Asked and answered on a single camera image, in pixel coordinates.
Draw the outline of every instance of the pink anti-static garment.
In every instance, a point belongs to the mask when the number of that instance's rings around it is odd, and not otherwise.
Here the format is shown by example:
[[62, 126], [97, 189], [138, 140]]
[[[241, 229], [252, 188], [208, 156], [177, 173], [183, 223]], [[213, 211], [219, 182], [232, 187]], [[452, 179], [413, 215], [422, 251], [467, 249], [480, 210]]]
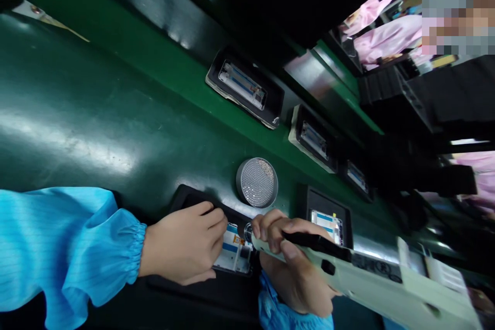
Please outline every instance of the pink anti-static garment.
[[478, 206], [495, 211], [495, 151], [464, 153], [451, 162], [473, 167], [478, 194], [468, 197]]
[[359, 60], [368, 70], [377, 67], [376, 60], [398, 54], [422, 36], [422, 17], [405, 15], [354, 40]]
[[359, 15], [344, 33], [349, 36], [357, 34], [366, 26], [372, 24], [392, 1], [393, 0], [368, 0], [361, 5], [359, 8]]

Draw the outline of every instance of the elastic cuff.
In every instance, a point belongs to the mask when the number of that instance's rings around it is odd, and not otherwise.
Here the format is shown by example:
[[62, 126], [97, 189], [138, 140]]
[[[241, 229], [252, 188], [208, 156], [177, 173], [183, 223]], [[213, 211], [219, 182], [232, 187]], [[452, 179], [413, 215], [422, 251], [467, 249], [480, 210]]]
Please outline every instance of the elastic cuff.
[[146, 228], [147, 225], [144, 223], [137, 223], [134, 226], [132, 226], [132, 230], [134, 233], [134, 241], [129, 249], [130, 257], [126, 267], [126, 271], [128, 272], [128, 277], [127, 277], [128, 284], [133, 284], [138, 278]]

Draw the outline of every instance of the handheld tool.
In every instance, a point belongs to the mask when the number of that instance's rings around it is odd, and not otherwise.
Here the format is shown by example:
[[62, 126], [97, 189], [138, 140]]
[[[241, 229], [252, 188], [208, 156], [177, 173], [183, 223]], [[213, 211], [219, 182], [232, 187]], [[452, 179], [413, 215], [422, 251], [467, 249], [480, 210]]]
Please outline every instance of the handheld tool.
[[[241, 238], [281, 261], [267, 242], [252, 233], [251, 223], [238, 226]], [[333, 289], [409, 330], [482, 329], [469, 297], [412, 269], [339, 247], [319, 235], [287, 234]]]

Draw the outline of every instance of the hand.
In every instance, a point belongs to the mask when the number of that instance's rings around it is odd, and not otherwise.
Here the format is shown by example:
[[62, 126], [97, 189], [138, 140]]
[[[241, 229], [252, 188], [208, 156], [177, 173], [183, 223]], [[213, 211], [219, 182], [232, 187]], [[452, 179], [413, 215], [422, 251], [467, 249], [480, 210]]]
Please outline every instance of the hand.
[[181, 285], [216, 278], [227, 217], [210, 202], [167, 215], [146, 229], [138, 276], [158, 274]]
[[345, 19], [345, 24], [347, 26], [351, 26], [356, 21], [356, 19], [360, 13], [361, 13], [361, 9], [359, 8], [358, 10], [356, 10], [354, 13], [352, 13], [350, 16], [348, 16]]
[[399, 58], [399, 57], [402, 57], [402, 53], [393, 54], [393, 55], [391, 55], [391, 56], [388, 56], [388, 57], [382, 58], [382, 64], [386, 64], [386, 63], [388, 63], [388, 62], [391, 62], [391, 61], [393, 61], [394, 59]]
[[289, 219], [278, 209], [271, 210], [265, 216], [258, 215], [252, 222], [252, 228], [257, 239], [268, 242], [272, 253], [282, 251], [285, 257], [287, 263], [264, 252], [259, 255], [261, 266], [284, 302], [301, 314], [330, 316], [332, 298], [341, 294], [332, 290], [306, 255], [282, 236], [282, 231], [303, 232], [331, 240], [328, 232], [311, 222]]

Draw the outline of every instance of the blue sleeve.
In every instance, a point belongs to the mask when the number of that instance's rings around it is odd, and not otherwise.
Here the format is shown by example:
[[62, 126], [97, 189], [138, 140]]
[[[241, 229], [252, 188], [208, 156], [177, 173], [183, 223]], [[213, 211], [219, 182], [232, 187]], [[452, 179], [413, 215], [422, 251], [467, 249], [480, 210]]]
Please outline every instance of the blue sleeve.
[[75, 329], [138, 275], [146, 225], [101, 188], [0, 190], [0, 311], [46, 298], [45, 326]]
[[314, 330], [334, 329], [332, 315], [320, 318], [301, 315], [278, 301], [278, 294], [263, 271], [260, 276], [261, 291], [258, 297], [259, 322], [265, 330]]

